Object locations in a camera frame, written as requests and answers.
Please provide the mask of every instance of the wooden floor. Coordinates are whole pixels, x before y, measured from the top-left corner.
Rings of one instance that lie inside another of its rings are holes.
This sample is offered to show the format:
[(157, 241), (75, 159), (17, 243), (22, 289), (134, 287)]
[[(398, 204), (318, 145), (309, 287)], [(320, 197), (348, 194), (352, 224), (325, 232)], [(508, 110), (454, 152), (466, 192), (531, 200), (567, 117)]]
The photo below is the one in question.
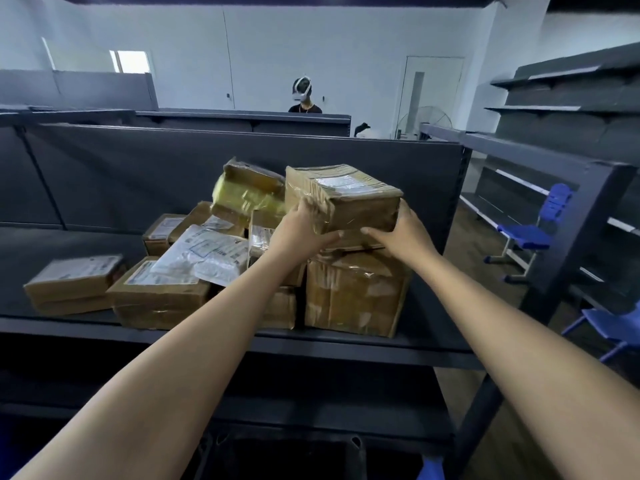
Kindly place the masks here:
[[(445, 250), (445, 256), (460, 270), (480, 282), (488, 290), (508, 303), (518, 306), (526, 287), (508, 285), (500, 281), (506, 273), (519, 273), (518, 267), (510, 265), (488, 265), (483, 263), (486, 255), (500, 254), (504, 238), (478, 220), (466, 206), (460, 204)], [(551, 329), (561, 331), (576, 320), (576, 307), (563, 303), (550, 323)], [(606, 350), (606, 343), (596, 332), (578, 329), (573, 339), (594, 355)], [(449, 412), (456, 425), (460, 424), (484, 372), (457, 369), (436, 369)], [(491, 427), (478, 446), (463, 476), (465, 480), (538, 480), (557, 479), (553, 466), (530, 436), (516, 413), (504, 404)]]

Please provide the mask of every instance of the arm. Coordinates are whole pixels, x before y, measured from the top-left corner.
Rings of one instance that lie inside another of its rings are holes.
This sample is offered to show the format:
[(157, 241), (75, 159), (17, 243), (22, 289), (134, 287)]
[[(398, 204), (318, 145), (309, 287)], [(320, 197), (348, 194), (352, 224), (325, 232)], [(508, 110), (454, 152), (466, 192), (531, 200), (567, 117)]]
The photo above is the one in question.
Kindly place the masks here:
[(487, 372), (566, 479), (640, 471), (640, 393), (440, 256), (403, 201), (396, 228), (364, 228), (436, 293)]
[(302, 201), (263, 257), (119, 371), (14, 478), (180, 478), (267, 302), (295, 266), (339, 238), (316, 235), (311, 220)]

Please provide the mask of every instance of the dark ceiling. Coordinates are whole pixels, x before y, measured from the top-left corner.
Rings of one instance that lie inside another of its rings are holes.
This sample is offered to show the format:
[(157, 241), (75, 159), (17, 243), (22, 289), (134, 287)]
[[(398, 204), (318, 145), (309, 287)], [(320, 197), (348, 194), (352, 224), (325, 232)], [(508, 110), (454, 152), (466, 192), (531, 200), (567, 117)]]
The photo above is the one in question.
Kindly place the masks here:
[[(67, 0), (77, 4), (481, 7), (493, 0)], [(640, 0), (551, 0), (549, 11), (640, 12)]]

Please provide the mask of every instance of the white door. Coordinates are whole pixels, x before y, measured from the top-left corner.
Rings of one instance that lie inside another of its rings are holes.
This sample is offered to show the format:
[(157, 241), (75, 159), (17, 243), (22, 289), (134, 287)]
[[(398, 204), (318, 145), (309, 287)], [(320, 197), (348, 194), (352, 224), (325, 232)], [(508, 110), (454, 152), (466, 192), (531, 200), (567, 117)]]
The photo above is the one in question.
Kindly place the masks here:
[(450, 126), (463, 62), (462, 57), (406, 58), (395, 137), (399, 130), (402, 139), (418, 139), (425, 120)]

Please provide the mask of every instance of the black shirt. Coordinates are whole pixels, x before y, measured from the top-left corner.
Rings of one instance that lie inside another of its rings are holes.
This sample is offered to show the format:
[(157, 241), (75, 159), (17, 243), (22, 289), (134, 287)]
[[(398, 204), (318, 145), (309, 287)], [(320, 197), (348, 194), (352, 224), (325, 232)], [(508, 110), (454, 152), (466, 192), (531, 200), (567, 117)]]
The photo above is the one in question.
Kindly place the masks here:
[(322, 112), (322, 109), (320, 109), (318, 106), (316, 106), (315, 104), (313, 106), (311, 106), (309, 109), (304, 109), (302, 108), (302, 106), (300, 106), (300, 104), (296, 104), (295, 106), (291, 106), (289, 108), (289, 112)]

